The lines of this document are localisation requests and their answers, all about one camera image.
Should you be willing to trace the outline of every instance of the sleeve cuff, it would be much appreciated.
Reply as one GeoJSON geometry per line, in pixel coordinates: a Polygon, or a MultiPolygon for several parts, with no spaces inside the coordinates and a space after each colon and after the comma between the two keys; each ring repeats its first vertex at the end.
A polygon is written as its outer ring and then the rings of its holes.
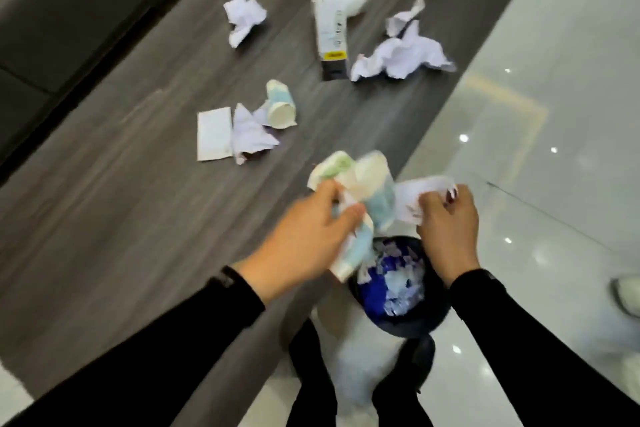
{"type": "Polygon", "coordinates": [[[208,289],[226,289],[230,302],[234,302],[232,307],[236,313],[236,318],[244,326],[251,326],[255,320],[264,312],[264,304],[260,297],[253,292],[253,289],[246,283],[244,278],[231,267],[224,267],[207,284],[208,289]]]}
{"type": "Polygon", "coordinates": [[[502,282],[484,269],[463,273],[449,288],[451,304],[463,321],[477,314],[478,304],[489,305],[506,293],[502,282]]]}

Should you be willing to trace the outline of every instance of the black sofa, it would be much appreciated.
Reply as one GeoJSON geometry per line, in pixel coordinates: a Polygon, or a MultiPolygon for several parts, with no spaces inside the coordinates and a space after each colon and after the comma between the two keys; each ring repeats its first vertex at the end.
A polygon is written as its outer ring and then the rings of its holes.
{"type": "Polygon", "coordinates": [[[0,0],[0,165],[163,0],[0,0]]]}

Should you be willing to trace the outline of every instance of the forearm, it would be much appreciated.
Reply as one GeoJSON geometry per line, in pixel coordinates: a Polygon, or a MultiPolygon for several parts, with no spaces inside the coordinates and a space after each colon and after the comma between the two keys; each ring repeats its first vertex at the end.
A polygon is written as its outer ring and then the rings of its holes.
{"type": "Polygon", "coordinates": [[[467,324],[525,427],[594,418],[637,419],[640,407],[591,368],[482,270],[451,286],[467,324]]]}
{"type": "Polygon", "coordinates": [[[168,426],[227,346],[264,310],[234,271],[167,311],[53,388],[10,425],[168,426]]]}

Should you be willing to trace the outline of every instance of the dark wood tabletop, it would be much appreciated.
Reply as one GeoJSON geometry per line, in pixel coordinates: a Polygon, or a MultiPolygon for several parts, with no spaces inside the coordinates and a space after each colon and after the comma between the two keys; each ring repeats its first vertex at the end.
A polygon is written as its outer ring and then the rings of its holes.
{"type": "MultiPolygon", "coordinates": [[[[397,174],[509,2],[425,0],[420,33],[458,73],[351,83],[321,81],[311,0],[258,0],[267,21],[236,50],[227,1],[180,0],[0,188],[0,358],[34,396],[250,253],[333,151],[379,149],[397,174]],[[196,162],[196,113],[256,109],[272,78],[298,108],[280,146],[196,162]]],[[[369,0],[349,21],[351,59],[413,1],[369,0]]],[[[324,280],[245,331],[176,423],[235,425],[324,280]]]]}

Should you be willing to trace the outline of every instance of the black pants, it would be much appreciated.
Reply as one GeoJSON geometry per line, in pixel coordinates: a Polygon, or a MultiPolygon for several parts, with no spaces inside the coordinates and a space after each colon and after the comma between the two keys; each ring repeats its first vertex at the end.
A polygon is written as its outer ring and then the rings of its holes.
{"type": "MultiPolygon", "coordinates": [[[[416,427],[433,427],[418,395],[402,385],[387,385],[373,393],[373,406],[378,412],[380,427],[398,427],[411,422],[416,427]]],[[[338,400],[331,381],[303,382],[291,408],[287,427],[334,426],[338,400]]]]}

